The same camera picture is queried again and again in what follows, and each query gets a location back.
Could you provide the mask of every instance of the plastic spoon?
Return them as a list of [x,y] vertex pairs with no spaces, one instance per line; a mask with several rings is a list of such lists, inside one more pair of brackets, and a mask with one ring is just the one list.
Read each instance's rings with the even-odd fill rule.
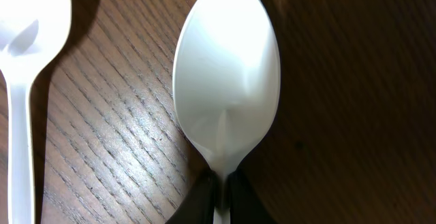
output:
[[279,51],[260,0],[196,1],[178,40],[173,91],[182,130],[225,182],[266,135],[279,101]]
[[9,223],[33,224],[31,87],[67,39],[71,0],[0,0],[0,11],[0,29],[15,33],[0,54],[0,71],[6,80],[9,104],[8,219]]

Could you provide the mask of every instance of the spoon handle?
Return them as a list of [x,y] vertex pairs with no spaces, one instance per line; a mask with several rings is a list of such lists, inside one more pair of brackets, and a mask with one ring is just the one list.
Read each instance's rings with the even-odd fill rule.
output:
[[9,157],[7,205],[9,224],[34,224],[35,183],[31,137],[30,86],[7,84]]

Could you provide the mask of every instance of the spoon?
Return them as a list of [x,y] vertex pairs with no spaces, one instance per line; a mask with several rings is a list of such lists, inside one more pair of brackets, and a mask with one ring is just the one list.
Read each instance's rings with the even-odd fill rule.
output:
[[11,224],[33,224],[31,87],[67,39],[71,0],[0,0],[0,10],[0,29],[16,33],[0,52],[0,71],[6,81],[9,104],[7,213]]
[[[279,102],[279,50],[260,0],[196,1],[178,39],[173,91],[183,132],[224,184]],[[219,214],[228,223],[228,211]]]

